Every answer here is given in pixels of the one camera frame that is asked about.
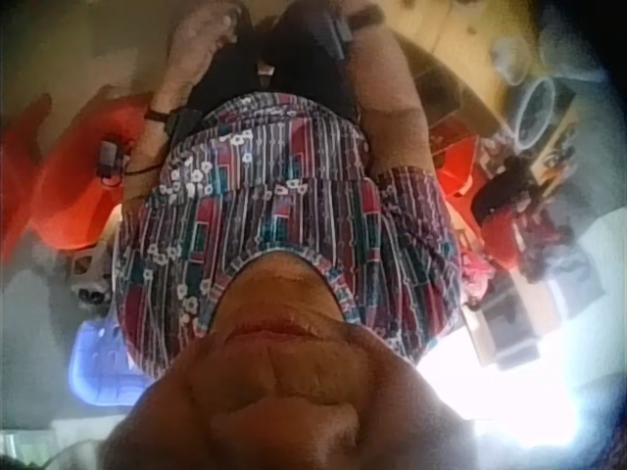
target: black pants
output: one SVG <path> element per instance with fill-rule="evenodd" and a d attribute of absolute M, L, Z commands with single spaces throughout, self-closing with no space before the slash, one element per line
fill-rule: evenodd
<path fill-rule="evenodd" d="M 193 88 L 187 107 L 205 115 L 233 98 L 261 91 L 257 65 L 263 58 L 274 67 L 270 91 L 309 98 L 355 122 L 357 110 L 345 65 L 321 45 L 310 27 L 312 22 L 311 12 L 304 15 L 296 2 L 260 41 L 244 10 L 237 26 L 237 43 L 216 53 Z"/>

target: lips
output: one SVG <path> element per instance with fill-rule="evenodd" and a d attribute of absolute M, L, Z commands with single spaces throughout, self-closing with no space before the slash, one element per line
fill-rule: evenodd
<path fill-rule="evenodd" d="M 267 339 L 284 342 L 299 338 L 315 338 L 308 329 L 291 321 L 264 320 L 238 326 L 226 338 L 226 343 L 253 339 Z"/>

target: hand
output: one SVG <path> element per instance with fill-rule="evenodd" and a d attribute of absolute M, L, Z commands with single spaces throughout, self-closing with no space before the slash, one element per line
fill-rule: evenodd
<path fill-rule="evenodd" d="M 214 54 L 237 40 L 239 9 L 223 0 L 205 0 L 174 31 L 165 85 L 191 90 L 209 69 Z"/>

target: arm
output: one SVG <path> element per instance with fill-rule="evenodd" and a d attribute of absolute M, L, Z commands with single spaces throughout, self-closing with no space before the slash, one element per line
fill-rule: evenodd
<path fill-rule="evenodd" d="M 228 2 L 205 3 L 196 9 L 174 32 L 169 62 L 161 86 L 150 108 L 169 114 L 183 106 L 192 88 L 207 72 L 217 49 L 234 41 L 233 26 L 237 7 Z M 144 131 L 130 155 L 125 169 L 123 211 L 133 215 L 159 183 L 160 165 L 168 154 L 166 125 L 146 120 Z"/>
<path fill-rule="evenodd" d="M 343 0 L 351 15 L 373 0 Z M 349 79 L 362 113 L 362 130 L 373 157 L 370 176 L 398 166 L 433 172 L 426 116 L 401 47 L 385 26 L 355 33 Z"/>

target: person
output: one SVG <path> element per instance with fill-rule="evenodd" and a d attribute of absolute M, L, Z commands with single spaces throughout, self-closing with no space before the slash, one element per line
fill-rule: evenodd
<path fill-rule="evenodd" d="M 177 28 L 125 170 L 116 261 L 129 353 L 158 381 L 103 468 L 472 466 L 470 428 L 415 369 L 457 320 L 458 244 L 373 8 L 339 2 L 345 66 L 315 2 L 289 7 L 269 52 L 239 4 Z M 160 116 L 181 106 L 204 118 L 168 152 Z"/>

